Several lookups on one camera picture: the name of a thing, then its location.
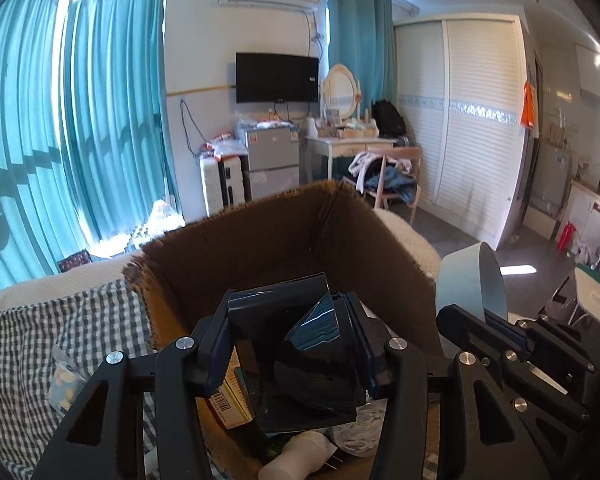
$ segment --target wooden chair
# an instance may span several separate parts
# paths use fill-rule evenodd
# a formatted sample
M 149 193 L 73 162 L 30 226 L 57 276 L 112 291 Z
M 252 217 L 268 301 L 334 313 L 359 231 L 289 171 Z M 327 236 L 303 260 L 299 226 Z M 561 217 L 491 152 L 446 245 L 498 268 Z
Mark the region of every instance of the wooden chair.
M 385 193 L 384 192 L 384 172 L 386 170 L 386 160 L 389 158 L 406 158 L 411 161 L 411 174 L 416 178 L 420 179 L 420 165 L 422 163 L 422 148 L 369 148 L 370 153 L 376 153 L 382 155 L 382 166 L 380 168 L 380 179 L 378 180 L 378 188 L 375 191 L 367 191 L 369 195 L 376 199 L 374 209 L 378 209 L 384 206 L 385 209 L 389 209 L 389 199 L 400 198 L 400 195 L 396 193 Z M 413 225 L 413 219 L 416 216 L 416 208 L 418 207 L 418 200 L 420 200 L 420 193 L 422 188 L 420 184 L 416 189 L 416 198 L 412 203 L 407 204 L 412 209 L 411 219 L 409 224 Z

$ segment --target oval mirror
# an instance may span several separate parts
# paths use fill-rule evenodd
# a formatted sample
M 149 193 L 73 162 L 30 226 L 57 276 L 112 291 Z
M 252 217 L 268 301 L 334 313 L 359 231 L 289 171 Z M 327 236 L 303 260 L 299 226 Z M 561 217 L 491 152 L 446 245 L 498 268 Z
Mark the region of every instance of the oval mirror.
M 340 111 L 342 119 L 348 119 L 358 106 L 358 85 L 353 74 L 344 65 L 334 65 L 322 84 L 324 107 Z

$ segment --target wall-mounted tv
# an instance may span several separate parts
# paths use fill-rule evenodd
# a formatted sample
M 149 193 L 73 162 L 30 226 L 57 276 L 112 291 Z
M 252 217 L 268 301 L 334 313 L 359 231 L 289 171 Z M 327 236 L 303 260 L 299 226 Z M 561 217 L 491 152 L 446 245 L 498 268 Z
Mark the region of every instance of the wall-mounted tv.
M 235 55 L 235 100 L 238 103 L 317 103 L 317 57 L 238 52 Z

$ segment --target black backpack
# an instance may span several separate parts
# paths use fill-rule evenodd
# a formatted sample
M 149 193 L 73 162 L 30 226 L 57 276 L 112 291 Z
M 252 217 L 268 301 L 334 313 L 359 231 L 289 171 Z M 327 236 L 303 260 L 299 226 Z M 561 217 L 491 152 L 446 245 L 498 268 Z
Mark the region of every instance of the black backpack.
M 383 137 L 401 137 L 407 134 L 404 120 L 389 101 L 376 101 L 371 107 L 371 116 L 376 120 Z

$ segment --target kitchen counter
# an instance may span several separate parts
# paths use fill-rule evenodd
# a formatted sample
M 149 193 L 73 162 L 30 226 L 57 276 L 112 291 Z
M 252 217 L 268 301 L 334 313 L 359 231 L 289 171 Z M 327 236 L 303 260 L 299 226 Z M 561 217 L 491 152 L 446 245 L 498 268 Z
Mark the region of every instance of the kitchen counter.
M 572 180 L 571 185 L 581 189 L 585 193 L 589 193 L 591 196 L 594 196 L 596 200 L 600 200 L 600 195 L 587 182 Z

